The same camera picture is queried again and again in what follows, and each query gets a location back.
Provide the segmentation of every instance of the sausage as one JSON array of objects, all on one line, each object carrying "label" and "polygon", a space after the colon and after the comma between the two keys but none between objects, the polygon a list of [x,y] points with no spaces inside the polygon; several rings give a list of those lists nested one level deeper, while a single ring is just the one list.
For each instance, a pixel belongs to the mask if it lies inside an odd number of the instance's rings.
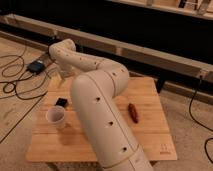
[{"label": "sausage", "polygon": [[139,119],[138,119],[138,113],[137,113],[137,110],[135,108],[135,105],[132,104],[132,103],[129,103],[129,105],[128,105],[128,111],[129,111],[129,114],[130,114],[132,120],[135,123],[138,123]]}]

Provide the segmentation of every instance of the white mug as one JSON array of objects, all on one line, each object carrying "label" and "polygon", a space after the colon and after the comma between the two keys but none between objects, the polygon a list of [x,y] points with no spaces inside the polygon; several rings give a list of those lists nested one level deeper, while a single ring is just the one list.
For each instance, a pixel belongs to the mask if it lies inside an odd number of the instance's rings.
[{"label": "white mug", "polygon": [[47,121],[56,129],[62,129],[66,125],[65,109],[62,106],[53,106],[46,113]]}]

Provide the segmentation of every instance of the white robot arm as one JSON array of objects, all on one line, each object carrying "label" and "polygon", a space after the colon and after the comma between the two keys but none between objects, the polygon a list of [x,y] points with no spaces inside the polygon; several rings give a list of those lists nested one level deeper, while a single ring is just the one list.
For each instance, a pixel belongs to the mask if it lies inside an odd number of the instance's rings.
[{"label": "white robot arm", "polygon": [[67,39],[49,48],[64,72],[85,71],[72,84],[71,98],[82,127],[104,171],[153,171],[112,98],[127,86],[129,72],[118,62],[75,52]]}]

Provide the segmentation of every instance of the gray floor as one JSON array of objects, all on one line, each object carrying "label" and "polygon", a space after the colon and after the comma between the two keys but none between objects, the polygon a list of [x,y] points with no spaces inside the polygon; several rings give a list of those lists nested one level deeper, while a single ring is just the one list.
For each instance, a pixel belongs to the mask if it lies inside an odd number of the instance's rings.
[{"label": "gray floor", "polygon": [[[21,45],[0,38],[0,56],[11,52],[19,53]],[[36,58],[41,52],[32,48],[27,54]],[[212,171],[213,165],[207,160],[204,153],[204,141],[213,137],[213,133],[195,124],[189,117],[189,98],[177,95],[166,90],[160,94],[161,102],[166,113],[169,127],[173,136],[178,154],[177,161],[162,161],[154,165],[156,171]],[[11,108],[16,104],[14,99],[0,100],[0,110],[3,106]],[[25,160],[25,153],[31,139],[36,112],[39,105],[14,129],[14,131],[0,144],[0,170],[2,171],[42,171],[50,170],[44,163],[29,163]],[[206,125],[213,127],[213,106],[195,101],[193,113],[196,118]],[[213,157],[213,142],[209,143],[209,153]],[[58,164],[60,170],[89,171],[98,170],[91,164]]]}]

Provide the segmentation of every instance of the wooden tabletop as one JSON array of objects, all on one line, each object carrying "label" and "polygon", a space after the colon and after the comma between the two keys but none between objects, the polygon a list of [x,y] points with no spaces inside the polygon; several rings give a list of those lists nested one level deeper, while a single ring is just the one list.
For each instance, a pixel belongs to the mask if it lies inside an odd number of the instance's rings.
[{"label": "wooden tabletop", "polygon": [[[40,108],[32,134],[32,141],[26,154],[31,162],[94,162],[97,158],[79,123],[70,100],[72,78],[61,82],[52,78],[48,94]],[[66,127],[58,131],[45,119],[46,111],[59,98],[67,98]],[[131,78],[128,88],[114,99],[127,124],[142,145],[151,161],[176,160],[177,154],[170,135],[154,80],[149,77]],[[129,103],[135,104],[139,123],[135,124],[127,111]]]}]

